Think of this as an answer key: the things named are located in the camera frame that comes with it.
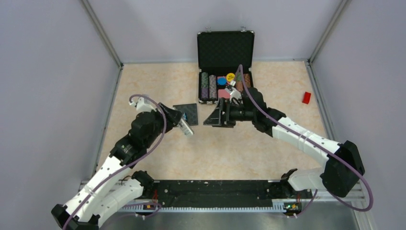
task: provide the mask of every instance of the red object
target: red object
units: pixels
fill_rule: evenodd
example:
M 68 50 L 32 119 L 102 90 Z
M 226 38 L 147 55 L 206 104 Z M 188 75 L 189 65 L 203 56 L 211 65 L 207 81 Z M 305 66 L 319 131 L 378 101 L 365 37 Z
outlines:
M 305 92 L 302 102 L 305 104 L 309 104 L 311 95 L 312 95 L 311 93 Z

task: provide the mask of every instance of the beige marble tabletop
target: beige marble tabletop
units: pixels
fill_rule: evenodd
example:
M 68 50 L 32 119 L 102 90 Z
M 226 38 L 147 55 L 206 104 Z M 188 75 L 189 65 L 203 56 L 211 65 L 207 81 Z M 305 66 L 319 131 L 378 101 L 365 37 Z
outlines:
M 303 62 L 254 62 L 253 83 L 268 107 L 276 108 L 303 127 L 325 136 L 317 103 Z M 99 166 L 116 141 L 125 136 L 137 114 L 128 98 L 139 93 L 166 106 L 197 103 L 197 63 L 129 64 L 124 66 L 103 143 Z M 311 92 L 309 104 L 302 103 Z M 318 167 L 316 161 L 281 140 L 258 132 L 250 122 L 235 128 L 203 126 L 214 105 L 198 104 L 199 125 L 186 137 L 174 129 L 134 169 L 154 179 L 253 180 L 279 179 L 292 168 Z

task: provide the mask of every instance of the quilted black lid lining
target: quilted black lid lining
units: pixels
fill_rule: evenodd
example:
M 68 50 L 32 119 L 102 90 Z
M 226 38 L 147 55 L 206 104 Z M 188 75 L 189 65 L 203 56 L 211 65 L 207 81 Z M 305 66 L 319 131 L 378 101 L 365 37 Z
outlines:
M 197 35 L 199 68 L 244 69 L 251 67 L 254 48 L 253 31 L 201 32 Z

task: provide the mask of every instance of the blue disc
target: blue disc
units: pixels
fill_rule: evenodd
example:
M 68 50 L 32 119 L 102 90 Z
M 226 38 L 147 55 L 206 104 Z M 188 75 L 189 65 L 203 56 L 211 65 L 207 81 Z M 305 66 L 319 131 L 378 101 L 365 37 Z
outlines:
M 219 79 L 217 79 L 217 83 L 219 85 L 225 85 L 227 83 L 227 80 L 226 80 L 226 78 L 219 78 Z

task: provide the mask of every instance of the purple cable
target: purple cable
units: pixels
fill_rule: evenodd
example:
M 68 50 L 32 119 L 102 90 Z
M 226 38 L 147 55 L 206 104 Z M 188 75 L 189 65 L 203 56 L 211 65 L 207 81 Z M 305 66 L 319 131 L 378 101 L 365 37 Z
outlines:
M 148 216 L 145 216 L 145 219 L 155 216 L 155 215 L 161 210 L 161 208 L 162 208 L 162 205 L 161 205 L 161 204 L 159 204 L 159 203 L 152 203 L 152 202 L 149 202 L 149 203 L 139 203 L 139 204 L 131 204 L 131 205 L 124 205 L 123 207 L 133 207 L 133 206 L 141 206 L 141 205 L 156 205 L 156 206 L 158 206 L 158 209 L 155 209 L 154 212 L 152 212 L 152 213 L 149 214 Z M 105 227 L 111 225 L 112 223 L 118 221 L 119 219 L 122 219 L 122 218 L 125 218 L 125 217 L 136 217 L 136 216 L 135 216 L 134 213 L 124 214 L 124 215 L 121 215 L 121 216 L 119 216 L 119 217 L 117 217 L 117 218 L 114 218 L 112 221 L 109 221 L 109 223 L 107 223 L 107 224 L 103 224 L 103 227 L 105 228 Z
M 238 76 L 238 72 L 240 72 L 240 74 L 243 76 L 244 71 L 242 68 L 242 65 L 238 66 L 237 72 L 236 72 L 236 76 Z M 297 135 L 298 137 L 301 137 L 302 134 L 290 129 L 289 127 L 279 123 L 277 120 L 275 120 L 273 117 L 271 117 L 270 115 L 268 115 L 263 109 L 260 108 L 260 106 L 255 102 L 254 98 L 252 98 L 251 94 L 248 91 L 247 85 L 245 84 L 245 81 L 242 80 L 242 84 L 244 86 L 244 90 L 247 93 L 249 99 L 252 101 L 252 103 L 254 104 L 254 106 L 263 114 L 265 115 L 268 119 L 270 119 L 272 122 L 276 123 L 277 125 L 281 126 L 282 128 L 292 132 L 293 134 Z M 331 157 L 333 157 L 334 159 L 338 160 L 340 163 L 344 164 L 348 169 L 351 170 L 351 172 L 353 172 L 355 175 L 357 175 L 357 177 L 364 183 L 367 191 L 368 191 L 368 196 L 369 196 L 369 204 L 366 208 L 358 208 L 358 207 L 354 207 L 352 205 L 347 204 L 345 201 L 343 201 L 342 199 L 340 199 L 339 197 L 331 194 L 335 199 L 337 199 L 339 202 L 341 202 L 343 205 L 352 208 L 356 211 L 360 211 L 360 212 L 366 212 L 369 211 L 372 206 L 373 206 L 373 195 L 372 195 L 372 190 L 371 187 L 369 186 L 367 180 L 357 171 L 355 170 L 350 164 L 348 164 L 347 162 L 345 162 L 343 159 L 341 159 L 340 157 L 336 156 L 334 153 L 328 151 L 326 148 L 324 148 L 323 146 L 319 145 L 318 143 L 316 143 L 315 141 L 311 140 L 311 139 L 306 139 L 309 143 L 312 143 L 314 146 L 318 147 L 319 149 L 321 149 L 322 151 L 326 152 L 328 155 L 330 155 Z M 311 202 L 313 202 L 314 198 L 312 198 L 312 200 L 309 202 L 309 204 L 307 204 L 307 206 L 309 206 L 311 204 Z
M 123 168 L 120 168 L 119 170 L 115 171 L 114 173 L 112 173 L 110 176 L 106 177 L 104 180 L 102 180 L 94 189 L 93 192 L 96 192 L 104 183 L 106 183 L 108 180 L 110 180 L 112 177 L 116 176 L 117 174 L 119 174 L 120 172 L 122 172 L 123 170 L 137 164 L 138 162 L 140 162 L 142 159 L 144 159 L 145 157 L 147 157 L 150 153 L 152 153 L 157 147 L 158 145 L 161 143 L 162 139 L 164 138 L 165 135 L 165 130 L 166 130 L 166 117 L 165 117 L 165 113 L 162 110 L 161 106 L 159 106 L 158 103 L 156 103 L 154 100 L 152 100 L 151 98 L 145 96 L 145 95 L 141 95 L 141 94 L 134 94 L 131 95 L 129 98 L 129 101 L 132 102 L 132 98 L 134 97 L 142 97 L 145 98 L 147 100 L 149 100 L 150 102 L 152 102 L 157 109 L 161 112 L 162 117 L 164 119 L 164 127 L 163 127 L 163 132 L 162 135 L 160 136 L 158 142 L 142 157 L 140 157 L 138 160 L 132 162 L 129 165 L 124 166 Z M 86 201 L 88 201 L 90 199 L 91 195 L 89 194 L 83 201 L 82 203 L 72 212 L 72 214 L 69 216 L 69 218 L 67 219 L 67 221 L 65 222 L 62 230 L 66 230 L 66 227 L 68 226 L 68 223 L 72 220 L 72 218 L 76 215 L 76 213 L 79 211 L 79 209 L 82 208 L 82 206 L 86 203 Z

